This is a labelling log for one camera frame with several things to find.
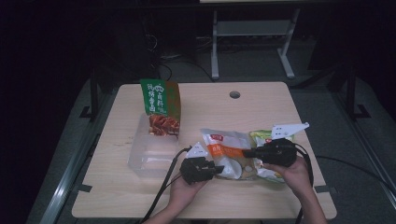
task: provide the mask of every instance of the dark floor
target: dark floor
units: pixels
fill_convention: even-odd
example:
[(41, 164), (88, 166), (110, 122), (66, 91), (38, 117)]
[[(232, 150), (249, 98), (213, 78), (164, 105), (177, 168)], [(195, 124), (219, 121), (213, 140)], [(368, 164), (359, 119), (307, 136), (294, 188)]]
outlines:
[[(312, 77), (318, 71), (309, 71), (314, 40), (295, 40), (290, 45), (288, 57), (296, 75), (288, 79), (278, 59), (277, 42), (265, 42), (259, 48), (241, 47), (237, 51), (223, 51), (219, 55), (218, 82), (236, 81), (283, 81), (289, 86), (299, 84)], [(211, 82), (210, 53), (198, 53), (197, 61), (192, 63), (180, 57), (165, 63), (161, 67), (163, 79), (183, 82)], [(357, 166), (375, 172), (373, 152), (389, 172), (389, 177), (396, 180), (393, 172), (396, 168), (396, 123), (376, 100), (369, 85), (357, 80), (356, 105), (363, 105), (370, 118), (352, 121), (344, 109), (345, 88), (338, 93), (328, 91), (326, 85), (331, 76), (325, 77), (307, 88), (290, 89), (291, 96), (299, 111), (302, 122), (309, 122), (306, 130), (308, 138), (317, 156), (326, 156), (351, 162)], [(100, 94), (100, 117), (97, 126), (103, 127), (112, 101), (117, 94)], [(63, 135), (58, 144), (46, 180), (41, 187), (27, 223), (39, 223), (46, 211), (51, 197), (64, 174), (64, 170), (75, 150), (80, 148), (87, 135), (92, 132), (89, 121), (81, 119), (79, 114), (84, 106), (90, 105), (90, 89), (87, 83), (81, 90)], [(86, 168), (78, 175), (75, 186), (70, 189), (67, 202), (61, 211), (57, 223), (134, 223), (133, 219), (77, 219), (72, 217), (71, 208), (77, 196), (76, 189), (81, 183)], [(320, 169), (337, 209), (337, 217), (330, 223), (394, 223), (396, 209), (380, 182), (362, 170), (345, 165), (340, 161), (318, 158)], [(293, 220), (263, 220), (263, 223), (293, 223)]]

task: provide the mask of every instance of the table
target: table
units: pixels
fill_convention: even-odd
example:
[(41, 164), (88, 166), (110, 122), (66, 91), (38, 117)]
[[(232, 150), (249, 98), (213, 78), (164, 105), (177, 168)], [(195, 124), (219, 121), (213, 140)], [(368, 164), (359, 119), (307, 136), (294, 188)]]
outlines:
[[(182, 83), (179, 89), (181, 147), (198, 141), (205, 145), (201, 128), (247, 133), (271, 130), (274, 124), (301, 123), (288, 87), (282, 82)], [(231, 91), (238, 91), (240, 97), (230, 97)], [(144, 103), (140, 85), (121, 86), (83, 180), (84, 186), (92, 188), (90, 192), (78, 193), (73, 216), (139, 218), (147, 213), (163, 179), (138, 177), (127, 164), (142, 113)], [(311, 155), (314, 186), (325, 186), (305, 131), (295, 135), (295, 142)], [(326, 218), (334, 218), (336, 210), (330, 193), (317, 195)], [(168, 199), (169, 189), (152, 215), (163, 209)], [(296, 218), (299, 210), (298, 200), (284, 184), (263, 179), (234, 181), (215, 178), (179, 217)]]

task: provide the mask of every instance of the brand logo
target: brand logo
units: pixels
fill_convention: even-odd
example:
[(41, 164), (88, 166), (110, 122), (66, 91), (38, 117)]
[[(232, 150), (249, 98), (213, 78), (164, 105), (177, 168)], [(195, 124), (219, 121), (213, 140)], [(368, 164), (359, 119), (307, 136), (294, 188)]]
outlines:
[(213, 140), (218, 140), (218, 141), (222, 141), (222, 140), (223, 140), (223, 136), (220, 135), (220, 134), (210, 134), (210, 137), (211, 137)]

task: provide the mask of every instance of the dark background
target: dark background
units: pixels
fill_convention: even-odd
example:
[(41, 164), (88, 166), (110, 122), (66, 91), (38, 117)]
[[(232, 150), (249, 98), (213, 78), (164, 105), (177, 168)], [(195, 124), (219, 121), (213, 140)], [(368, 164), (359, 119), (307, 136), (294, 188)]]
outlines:
[[(205, 26), (212, 20), (207, 11), (157, 12), (152, 21), (142, 23), (147, 12), (85, 10), (100, 7), (97, 2), (0, 3), (4, 223), (23, 223), (28, 217), (69, 112), (92, 72), (103, 91), (136, 83), (140, 77), (156, 77), (151, 64), (156, 64), (158, 55), (147, 51), (147, 30), (158, 35), (160, 43), (192, 58), (195, 36), (211, 32), (210, 25)], [(373, 87), (379, 102), (396, 119), (396, 8), (388, 1), (362, 2), (302, 10), (295, 37), (317, 39), (312, 69), (352, 59), (357, 75)]]

